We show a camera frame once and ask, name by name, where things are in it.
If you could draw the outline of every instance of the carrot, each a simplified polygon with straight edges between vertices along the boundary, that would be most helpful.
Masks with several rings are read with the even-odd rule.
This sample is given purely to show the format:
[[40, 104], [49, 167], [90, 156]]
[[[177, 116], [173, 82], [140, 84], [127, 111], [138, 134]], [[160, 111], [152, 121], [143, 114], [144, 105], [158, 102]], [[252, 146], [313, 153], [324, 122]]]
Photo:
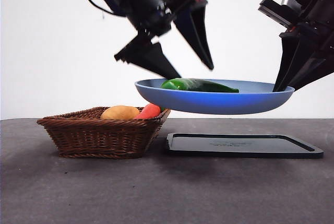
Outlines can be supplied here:
[[160, 114], [160, 107], [152, 103], [146, 105], [134, 119], [149, 119]]

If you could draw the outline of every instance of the green pepper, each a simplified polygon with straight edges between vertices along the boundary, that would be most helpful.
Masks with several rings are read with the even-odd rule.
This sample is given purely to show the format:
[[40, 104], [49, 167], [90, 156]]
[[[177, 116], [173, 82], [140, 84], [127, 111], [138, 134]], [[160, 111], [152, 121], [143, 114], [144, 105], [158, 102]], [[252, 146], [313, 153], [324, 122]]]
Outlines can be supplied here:
[[175, 78], [166, 80], [161, 88], [198, 92], [239, 92], [239, 89], [224, 86], [204, 79]]

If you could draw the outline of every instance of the blue pan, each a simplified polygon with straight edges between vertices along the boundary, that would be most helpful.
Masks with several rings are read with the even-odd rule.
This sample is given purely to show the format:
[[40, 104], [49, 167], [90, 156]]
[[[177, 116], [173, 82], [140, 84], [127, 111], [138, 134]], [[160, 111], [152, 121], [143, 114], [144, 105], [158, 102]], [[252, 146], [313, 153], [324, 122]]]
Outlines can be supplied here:
[[273, 110], [283, 105], [294, 92], [287, 87], [272, 92], [274, 84], [208, 79], [239, 89], [239, 93], [194, 92], [160, 88], [166, 79], [147, 79], [135, 83], [140, 95], [147, 101], [171, 110], [203, 114], [251, 114]]

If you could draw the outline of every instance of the woven basket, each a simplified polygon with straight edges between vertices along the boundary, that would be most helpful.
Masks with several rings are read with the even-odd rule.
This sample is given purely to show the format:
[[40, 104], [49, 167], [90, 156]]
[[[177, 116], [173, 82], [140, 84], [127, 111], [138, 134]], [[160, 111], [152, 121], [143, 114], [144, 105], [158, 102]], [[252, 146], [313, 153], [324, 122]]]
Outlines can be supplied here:
[[44, 117], [44, 126], [60, 157], [140, 158], [158, 135], [170, 110], [144, 120], [101, 120], [108, 107]]

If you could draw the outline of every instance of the gray table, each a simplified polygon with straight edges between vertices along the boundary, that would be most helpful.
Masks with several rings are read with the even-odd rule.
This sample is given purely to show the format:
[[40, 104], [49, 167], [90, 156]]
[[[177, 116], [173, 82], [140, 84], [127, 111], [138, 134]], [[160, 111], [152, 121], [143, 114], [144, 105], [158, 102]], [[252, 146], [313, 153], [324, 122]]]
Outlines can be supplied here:
[[[334, 222], [334, 120], [168, 119], [144, 158], [59, 158], [36, 119], [1, 121], [2, 224]], [[170, 157], [172, 132], [287, 134], [322, 159]]]

